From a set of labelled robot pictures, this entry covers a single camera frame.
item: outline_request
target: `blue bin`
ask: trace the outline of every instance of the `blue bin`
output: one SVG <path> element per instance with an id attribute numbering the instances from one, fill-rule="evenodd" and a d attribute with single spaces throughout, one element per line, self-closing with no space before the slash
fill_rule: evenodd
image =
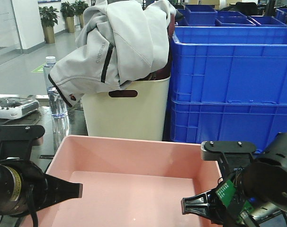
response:
<path id="1" fill-rule="evenodd" d="M 286 27 L 287 25 L 281 21 L 270 16 L 250 16 L 248 17 L 256 26 L 266 26 L 266 27 Z"/>
<path id="2" fill-rule="evenodd" d="M 287 23 L 287 9 L 276 9 L 275 18 L 282 23 Z"/>
<path id="3" fill-rule="evenodd" d="M 244 14 L 238 11 L 217 11 L 218 17 L 246 17 Z"/>
<path id="4" fill-rule="evenodd" d="M 217 11 L 209 5 L 186 5 L 189 26 L 214 26 Z"/>
<path id="5" fill-rule="evenodd" d="M 185 9 L 178 9 L 178 11 L 184 16 L 184 18 L 182 20 L 177 22 L 178 26 L 187 26 L 186 21 L 185 21 L 186 10 Z"/>
<path id="6" fill-rule="evenodd" d="M 171 97 L 287 104 L 287 27 L 176 27 Z"/>
<path id="7" fill-rule="evenodd" d="M 287 132 L 287 105 L 182 103 L 171 101 L 171 140 L 249 141 L 261 151 Z"/>
<path id="8" fill-rule="evenodd" d="M 217 17 L 215 20 L 216 26 L 256 26 L 246 17 Z"/>

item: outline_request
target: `pink bin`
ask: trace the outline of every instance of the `pink bin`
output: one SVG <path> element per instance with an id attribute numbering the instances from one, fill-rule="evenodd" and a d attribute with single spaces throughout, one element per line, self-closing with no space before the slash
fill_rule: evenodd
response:
<path id="1" fill-rule="evenodd" d="M 37 212 L 40 227 L 218 226 L 181 214 L 183 197 L 216 187 L 220 177 L 198 144 L 68 136 L 47 173 L 83 183 L 83 194 Z"/>

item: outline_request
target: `white remote controller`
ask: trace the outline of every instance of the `white remote controller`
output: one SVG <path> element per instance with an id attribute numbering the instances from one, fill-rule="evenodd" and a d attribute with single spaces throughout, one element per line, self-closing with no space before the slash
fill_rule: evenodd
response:
<path id="1" fill-rule="evenodd" d="M 0 118 L 19 119 L 39 108 L 39 102 L 33 98 L 0 98 Z"/>

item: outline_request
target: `basket handle hole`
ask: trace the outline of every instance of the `basket handle hole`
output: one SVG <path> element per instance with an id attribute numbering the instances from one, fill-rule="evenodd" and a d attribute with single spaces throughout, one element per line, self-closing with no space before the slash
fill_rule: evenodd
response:
<path id="1" fill-rule="evenodd" d="M 138 92 L 135 90 L 117 90 L 109 92 L 111 98 L 135 98 L 137 95 Z"/>

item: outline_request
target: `white laundry basket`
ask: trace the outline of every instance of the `white laundry basket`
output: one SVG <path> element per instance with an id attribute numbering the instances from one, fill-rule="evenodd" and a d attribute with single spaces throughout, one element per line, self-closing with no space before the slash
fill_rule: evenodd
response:
<path id="1" fill-rule="evenodd" d="M 133 81 L 127 90 L 135 97 L 111 97 L 109 92 L 84 95 L 88 135 L 161 141 L 169 81 L 170 77 Z"/>

